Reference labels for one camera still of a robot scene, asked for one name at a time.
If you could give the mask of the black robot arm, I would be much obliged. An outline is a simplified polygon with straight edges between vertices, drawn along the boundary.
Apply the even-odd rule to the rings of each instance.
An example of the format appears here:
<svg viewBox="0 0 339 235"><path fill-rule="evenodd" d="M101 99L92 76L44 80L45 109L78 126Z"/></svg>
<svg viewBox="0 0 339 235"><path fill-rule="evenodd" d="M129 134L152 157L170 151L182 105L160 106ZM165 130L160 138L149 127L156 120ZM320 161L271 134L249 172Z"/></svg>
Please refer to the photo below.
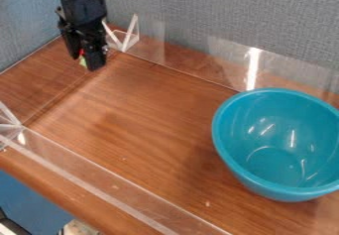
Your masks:
<svg viewBox="0 0 339 235"><path fill-rule="evenodd" d="M60 0L56 9L58 29L73 59L84 58L89 71L105 65L106 42L102 19L106 16L105 0Z"/></svg>

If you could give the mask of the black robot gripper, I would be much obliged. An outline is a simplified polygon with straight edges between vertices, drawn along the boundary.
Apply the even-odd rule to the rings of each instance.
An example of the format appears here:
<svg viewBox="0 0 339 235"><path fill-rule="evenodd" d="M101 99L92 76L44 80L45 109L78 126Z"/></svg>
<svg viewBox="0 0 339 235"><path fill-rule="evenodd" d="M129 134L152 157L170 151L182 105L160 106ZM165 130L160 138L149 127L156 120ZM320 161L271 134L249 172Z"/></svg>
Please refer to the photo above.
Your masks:
<svg viewBox="0 0 339 235"><path fill-rule="evenodd" d="M86 69L100 69L106 61L101 25L101 19L106 15L104 0L61 0L57 12L64 12L58 28L70 57L77 59L84 48Z"/></svg>

